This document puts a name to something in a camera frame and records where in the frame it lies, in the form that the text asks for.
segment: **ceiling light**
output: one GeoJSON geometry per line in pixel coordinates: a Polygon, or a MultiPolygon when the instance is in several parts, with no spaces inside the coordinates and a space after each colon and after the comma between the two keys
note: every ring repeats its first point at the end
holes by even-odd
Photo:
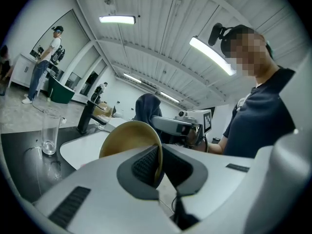
{"type": "Polygon", "coordinates": [[[223,59],[216,51],[210,48],[208,45],[204,44],[197,37],[192,37],[190,45],[198,49],[200,52],[204,53],[216,64],[218,64],[228,75],[232,76],[236,73],[235,70],[231,68],[231,65],[228,64],[225,59],[223,59]]]}
{"type": "Polygon", "coordinates": [[[104,16],[104,17],[99,17],[99,21],[135,24],[136,17],[134,16],[104,16]]]}
{"type": "Polygon", "coordinates": [[[163,95],[163,96],[165,96],[165,97],[167,97],[167,98],[169,98],[169,99],[171,99],[171,100],[173,100],[173,101],[176,102],[176,103],[179,103],[179,101],[178,101],[177,99],[172,98],[171,96],[165,94],[164,92],[160,92],[160,94],[163,95]]]}
{"type": "Polygon", "coordinates": [[[130,79],[132,79],[132,80],[135,80],[135,81],[138,82],[138,83],[142,83],[142,81],[140,81],[139,79],[136,79],[136,78],[134,78],[134,77],[132,77],[132,76],[130,76],[130,75],[127,75],[126,73],[123,73],[123,75],[126,76],[126,77],[128,77],[128,78],[130,78],[130,79]]]}

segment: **black table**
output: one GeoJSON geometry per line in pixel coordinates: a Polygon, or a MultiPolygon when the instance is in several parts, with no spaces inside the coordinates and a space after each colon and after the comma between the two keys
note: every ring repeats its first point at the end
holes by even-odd
{"type": "Polygon", "coordinates": [[[75,169],[61,156],[59,148],[65,142],[98,131],[94,124],[89,125],[83,135],[76,127],[60,128],[57,151],[51,156],[41,151],[41,131],[1,134],[5,161],[20,195],[33,203],[74,172],[75,169]]]}

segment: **cabinet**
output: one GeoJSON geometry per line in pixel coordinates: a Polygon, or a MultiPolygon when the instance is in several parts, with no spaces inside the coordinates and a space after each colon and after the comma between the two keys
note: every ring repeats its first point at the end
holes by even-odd
{"type": "Polygon", "coordinates": [[[11,82],[14,82],[29,88],[35,64],[35,60],[31,60],[24,55],[20,55],[14,66],[9,86],[11,85],[11,82]]]}

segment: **black t-shirt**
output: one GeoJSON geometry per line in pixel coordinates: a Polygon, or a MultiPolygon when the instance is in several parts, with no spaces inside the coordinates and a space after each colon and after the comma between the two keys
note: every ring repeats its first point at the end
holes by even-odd
{"type": "Polygon", "coordinates": [[[257,151],[295,129],[293,120],[279,97],[294,71],[280,68],[265,83],[253,88],[245,103],[233,109],[231,122],[223,134],[228,138],[224,155],[254,158],[257,151]]]}

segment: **black faucet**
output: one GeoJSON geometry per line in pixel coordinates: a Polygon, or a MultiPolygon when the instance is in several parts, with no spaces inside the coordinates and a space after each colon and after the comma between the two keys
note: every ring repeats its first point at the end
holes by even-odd
{"type": "Polygon", "coordinates": [[[80,132],[81,134],[86,133],[90,119],[94,119],[95,121],[97,121],[101,125],[106,125],[106,122],[103,121],[100,117],[93,115],[93,111],[94,111],[95,107],[102,109],[101,107],[99,107],[99,105],[88,100],[87,105],[85,105],[85,107],[82,111],[82,114],[81,114],[81,117],[79,120],[79,124],[77,127],[78,132],[80,132]]]}

